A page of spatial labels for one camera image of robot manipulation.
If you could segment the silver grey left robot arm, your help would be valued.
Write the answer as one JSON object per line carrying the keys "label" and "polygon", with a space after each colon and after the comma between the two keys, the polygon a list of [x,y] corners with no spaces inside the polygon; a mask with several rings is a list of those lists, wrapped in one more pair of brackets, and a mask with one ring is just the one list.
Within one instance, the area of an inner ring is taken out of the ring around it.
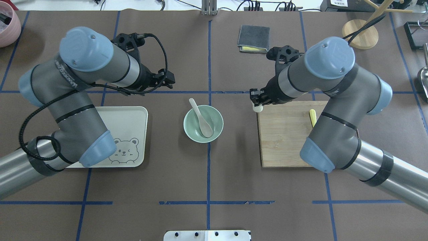
{"label": "silver grey left robot arm", "polygon": [[[165,67],[151,72],[140,61],[138,47],[152,33],[121,33],[113,40],[85,26],[70,29],[59,52],[27,71],[18,82],[20,94],[37,107],[20,127],[19,148],[1,158],[1,199],[54,176],[79,162],[91,167],[116,151],[116,142],[88,97],[97,81],[124,95],[145,95],[159,87],[172,88],[173,73]],[[27,142],[29,121],[48,109],[59,129]]]}

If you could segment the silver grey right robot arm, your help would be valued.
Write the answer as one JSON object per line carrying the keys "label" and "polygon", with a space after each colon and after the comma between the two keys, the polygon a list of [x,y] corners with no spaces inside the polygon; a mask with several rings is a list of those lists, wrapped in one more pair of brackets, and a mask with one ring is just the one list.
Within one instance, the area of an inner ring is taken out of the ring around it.
{"label": "silver grey right robot arm", "polygon": [[387,107],[393,91],[355,63],[347,40],[327,37],[305,53],[290,46],[273,47],[266,57],[275,61],[275,75],[265,87],[250,89],[254,111],[291,102],[314,89],[330,98],[301,148],[302,160],[324,173],[347,171],[427,212],[427,172],[356,137],[361,120]]}

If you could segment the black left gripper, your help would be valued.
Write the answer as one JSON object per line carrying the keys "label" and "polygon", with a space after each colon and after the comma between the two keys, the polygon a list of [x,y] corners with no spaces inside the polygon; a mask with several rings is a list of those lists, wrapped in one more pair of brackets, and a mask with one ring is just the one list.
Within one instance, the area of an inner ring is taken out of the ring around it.
{"label": "black left gripper", "polygon": [[[139,47],[145,44],[145,39],[148,37],[157,41],[165,58],[165,68],[159,70],[158,73],[151,72],[140,60]],[[128,69],[124,76],[112,82],[119,92],[124,95],[145,95],[161,86],[173,89],[173,84],[176,83],[175,76],[173,73],[167,72],[167,54],[156,35],[152,33],[137,34],[135,32],[131,34],[120,33],[111,42],[124,51],[129,59]]]}

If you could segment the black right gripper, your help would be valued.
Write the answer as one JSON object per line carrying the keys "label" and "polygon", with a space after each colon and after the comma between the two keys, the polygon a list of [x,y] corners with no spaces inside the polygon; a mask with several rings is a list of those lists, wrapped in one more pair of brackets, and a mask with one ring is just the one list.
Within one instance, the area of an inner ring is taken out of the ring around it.
{"label": "black right gripper", "polygon": [[303,95],[290,81],[289,69],[293,61],[301,56],[299,50],[289,45],[272,47],[266,58],[275,61],[275,75],[263,88],[249,90],[250,100],[256,106],[285,104]]}

